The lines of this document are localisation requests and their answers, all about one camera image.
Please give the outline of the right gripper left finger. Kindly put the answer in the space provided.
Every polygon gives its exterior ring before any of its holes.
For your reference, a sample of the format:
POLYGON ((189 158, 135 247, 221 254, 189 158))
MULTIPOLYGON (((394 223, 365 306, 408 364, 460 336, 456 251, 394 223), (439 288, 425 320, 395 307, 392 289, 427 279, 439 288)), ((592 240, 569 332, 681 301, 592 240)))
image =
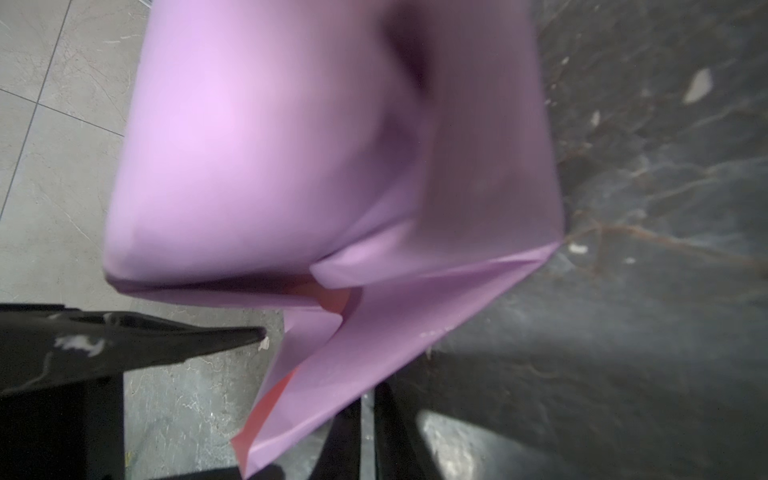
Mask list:
MULTIPOLYGON (((308 479, 359 479, 361 437, 361 401, 357 400, 334 417, 308 479)), ((168 479, 240 480, 241 475, 236 467, 228 467, 168 476, 168 479)))

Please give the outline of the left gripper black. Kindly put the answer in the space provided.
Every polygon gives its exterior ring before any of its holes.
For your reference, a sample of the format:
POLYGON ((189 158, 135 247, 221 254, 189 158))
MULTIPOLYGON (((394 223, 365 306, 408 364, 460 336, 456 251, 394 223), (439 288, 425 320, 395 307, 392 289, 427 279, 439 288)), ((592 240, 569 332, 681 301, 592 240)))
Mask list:
POLYGON ((262 326, 3 303, 1 477, 123 479, 123 377, 113 375, 258 344, 266 334, 262 326))

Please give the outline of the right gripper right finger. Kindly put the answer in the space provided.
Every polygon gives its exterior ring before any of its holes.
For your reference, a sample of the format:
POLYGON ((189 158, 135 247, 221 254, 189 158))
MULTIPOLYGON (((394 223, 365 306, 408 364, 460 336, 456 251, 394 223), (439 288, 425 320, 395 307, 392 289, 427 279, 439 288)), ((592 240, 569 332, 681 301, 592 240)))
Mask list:
POLYGON ((403 415, 386 382, 374 390, 375 475, 379 480, 438 480, 443 476, 420 436, 415 418, 403 415))

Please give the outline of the pink wrapping paper sheet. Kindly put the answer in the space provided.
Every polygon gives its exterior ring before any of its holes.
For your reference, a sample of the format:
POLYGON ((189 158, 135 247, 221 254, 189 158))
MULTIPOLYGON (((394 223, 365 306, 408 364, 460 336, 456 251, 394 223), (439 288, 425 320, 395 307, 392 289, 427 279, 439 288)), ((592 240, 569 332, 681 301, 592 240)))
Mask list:
POLYGON ((156 1, 103 268, 284 313, 232 439, 260 471, 558 248, 524 1, 156 1))

